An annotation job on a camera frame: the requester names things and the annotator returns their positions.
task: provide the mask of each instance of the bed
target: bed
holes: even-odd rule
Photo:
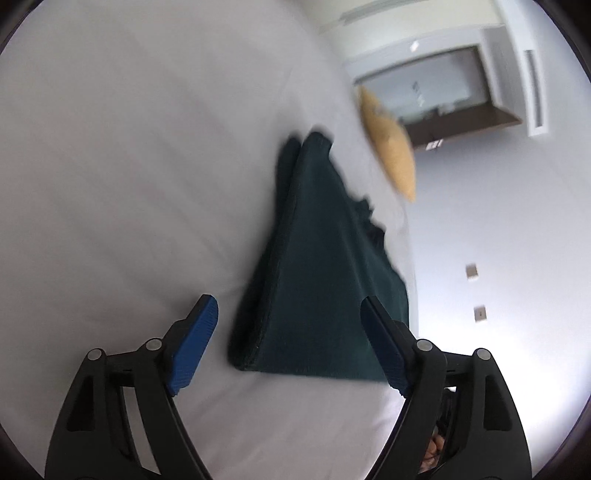
[[[0,423],[33,467],[43,473],[87,351],[135,349],[210,293],[219,324],[176,404],[214,478],[363,478],[402,407],[396,391],[226,359],[272,224],[278,149],[316,126],[386,227],[417,331],[403,201],[297,7],[44,0],[0,56],[0,112]]]

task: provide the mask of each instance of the wall outlet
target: wall outlet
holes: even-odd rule
[[[474,307],[474,319],[477,322],[486,320],[486,307],[484,305],[480,307]]]
[[[466,277],[470,281],[474,281],[478,279],[478,269],[476,268],[475,263],[471,263],[470,265],[466,265]]]

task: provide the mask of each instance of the light switch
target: light switch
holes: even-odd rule
[[[474,319],[477,322],[486,320],[486,307],[484,305],[480,307],[474,307]]]

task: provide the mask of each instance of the blue gripper pad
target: blue gripper pad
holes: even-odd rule
[[[171,363],[166,386],[174,397],[188,386],[199,366],[205,347],[217,325],[217,301],[211,295],[202,295],[185,320],[172,325],[165,336],[170,348]]]
[[[392,320],[376,297],[367,297],[361,303],[360,314],[365,334],[388,383],[407,397],[413,386],[415,359],[412,343],[397,324],[400,323],[404,328],[407,328],[406,325]]]

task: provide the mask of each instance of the dark green cloth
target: dark green cloth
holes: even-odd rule
[[[385,381],[359,306],[376,295],[408,325],[404,282],[329,159],[331,142],[290,138],[277,164],[275,225],[236,314],[228,357],[241,370]]]

